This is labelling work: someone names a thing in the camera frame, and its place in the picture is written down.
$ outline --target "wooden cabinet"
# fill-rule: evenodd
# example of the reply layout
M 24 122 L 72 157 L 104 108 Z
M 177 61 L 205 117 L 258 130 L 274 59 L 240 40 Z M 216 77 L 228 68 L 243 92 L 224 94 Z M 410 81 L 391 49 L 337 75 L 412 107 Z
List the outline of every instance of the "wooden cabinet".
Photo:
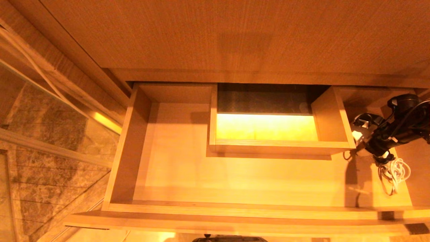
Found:
M 387 115 L 389 98 L 413 90 L 332 86 L 312 103 L 314 122 L 292 124 L 290 132 L 316 132 L 300 141 L 261 125 L 248 127 L 263 138 L 234 134 L 252 120 L 217 124 L 216 92 L 216 84 L 135 84 L 102 211 L 65 224 L 256 236 L 429 232 L 430 207 L 415 207 L 408 191 L 419 184 L 388 196 L 372 158 L 349 153 L 351 119 Z

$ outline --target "wooden panel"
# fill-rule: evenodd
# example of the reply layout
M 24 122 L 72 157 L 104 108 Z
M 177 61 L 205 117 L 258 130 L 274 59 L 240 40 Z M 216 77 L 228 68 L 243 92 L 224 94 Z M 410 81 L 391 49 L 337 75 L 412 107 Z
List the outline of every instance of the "wooden panel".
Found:
M 135 85 L 112 165 L 103 209 L 107 209 L 112 201 L 131 199 L 133 196 L 139 166 L 145 167 L 145 164 L 140 163 L 150 110 L 151 101 Z
M 303 159 L 326 159 L 332 154 L 351 150 L 347 142 L 283 140 L 217 140 L 215 151 L 222 154 L 285 155 Z
M 206 147 L 208 107 L 153 105 L 143 146 L 145 165 L 139 168 L 134 200 L 338 207 L 411 205 L 405 184 L 401 184 L 402 194 L 396 197 L 384 193 L 376 182 L 377 167 L 370 157 L 350 163 L 342 153 L 328 160 L 212 154 Z M 344 149 L 349 149 L 348 143 L 343 143 L 347 146 Z M 294 151 L 296 147 L 279 149 Z M 312 153 L 308 147 L 302 149 L 299 151 Z
M 430 220 L 333 221 L 91 211 L 71 215 L 65 219 L 64 224 L 99 229 L 327 238 L 429 233 Z
M 7 36 L 21 46 L 59 88 L 93 110 L 107 115 L 119 124 L 123 123 L 125 103 L 118 102 L 101 89 L 8 1 L 1 0 L 1 5 L 3 37 Z
M 329 88 L 311 104 L 311 107 L 319 140 L 344 141 L 348 142 L 352 149 L 355 148 L 338 88 Z
M 396 147 L 397 155 L 411 167 L 411 177 L 407 180 L 409 194 L 414 206 L 430 204 L 430 147 L 425 140 L 415 140 Z
M 210 120 L 208 125 L 208 146 L 212 149 L 216 144 L 216 127 L 217 127 L 217 113 L 218 113 L 218 87 L 214 86 L 211 93 L 210 103 Z
M 318 141 L 313 116 L 217 114 L 217 139 Z
M 133 201 L 111 204 L 109 211 L 229 217 L 378 220 L 430 217 L 429 207 L 343 208 L 203 202 Z
M 407 89 L 393 87 L 340 87 L 338 90 L 345 106 L 378 109 L 383 106 L 387 106 L 388 100 L 392 97 L 408 93 L 415 94 L 415 91 L 412 88 Z
M 209 103 L 216 85 L 195 84 L 139 84 L 152 102 Z
M 428 78 L 401 75 L 355 73 L 291 73 L 285 71 L 193 71 L 112 68 L 111 71 L 126 81 L 175 81 L 175 82 L 227 82 L 266 84 L 323 84 L 381 87 L 430 88 Z
M 148 79 L 164 70 L 345 73 L 355 84 L 394 75 L 389 86 L 429 77 L 427 2 L 42 2 L 101 67 L 152 69 Z

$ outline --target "yellow light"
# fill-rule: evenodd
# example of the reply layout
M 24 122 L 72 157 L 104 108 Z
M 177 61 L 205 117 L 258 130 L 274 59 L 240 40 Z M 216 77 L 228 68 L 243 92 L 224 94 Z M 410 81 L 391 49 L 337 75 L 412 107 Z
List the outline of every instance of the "yellow light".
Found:
M 176 233 L 173 232 L 159 232 L 158 233 L 158 242 L 165 242 L 168 239 L 174 238 Z
M 105 116 L 99 114 L 98 112 L 95 112 L 92 117 L 97 122 L 101 123 L 102 125 L 104 125 L 108 129 L 112 130 L 113 132 L 115 132 L 117 134 L 121 134 L 121 131 L 123 129 L 119 125 L 117 125 L 116 123 L 114 123 L 111 120 L 109 120 L 108 118 L 106 118 Z
M 311 115 L 217 114 L 217 139 L 318 141 Z

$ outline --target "marble wall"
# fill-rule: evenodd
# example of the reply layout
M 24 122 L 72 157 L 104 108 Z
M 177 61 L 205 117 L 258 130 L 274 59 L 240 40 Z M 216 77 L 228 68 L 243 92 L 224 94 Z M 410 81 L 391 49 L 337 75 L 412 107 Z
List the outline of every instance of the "marble wall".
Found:
M 2 124 L 9 131 L 62 148 L 113 160 L 119 136 L 66 104 L 26 84 Z M 37 241 L 60 223 L 59 214 L 110 169 L 7 146 L 18 241 Z

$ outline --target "wood grain surface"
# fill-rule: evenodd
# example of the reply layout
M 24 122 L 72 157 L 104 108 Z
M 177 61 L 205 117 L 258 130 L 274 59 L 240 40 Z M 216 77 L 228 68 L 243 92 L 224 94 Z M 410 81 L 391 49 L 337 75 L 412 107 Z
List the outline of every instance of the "wood grain surface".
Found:
M 120 103 L 127 103 L 131 87 L 104 72 L 40 1 L 9 2 L 93 81 L 106 88 L 105 90 Z
M 209 105 L 153 106 L 134 200 L 307 206 L 410 206 L 386 195 L 372 159 L 330 160 L 208 155 Z
M 104 210 L 112 201 L 132 198 L 151 105 L 145 92 L 134 86 L 103 201 Z
M 430 87 L 422 1 L 49 1 L 126 81 Z
M 67 226 L 99 229 L 315 238 L 405 236 L 428 233 L 430 226 L 428 219 L 290 220 L 105 211 L 74 214 L 66 218 L 64 223 Z

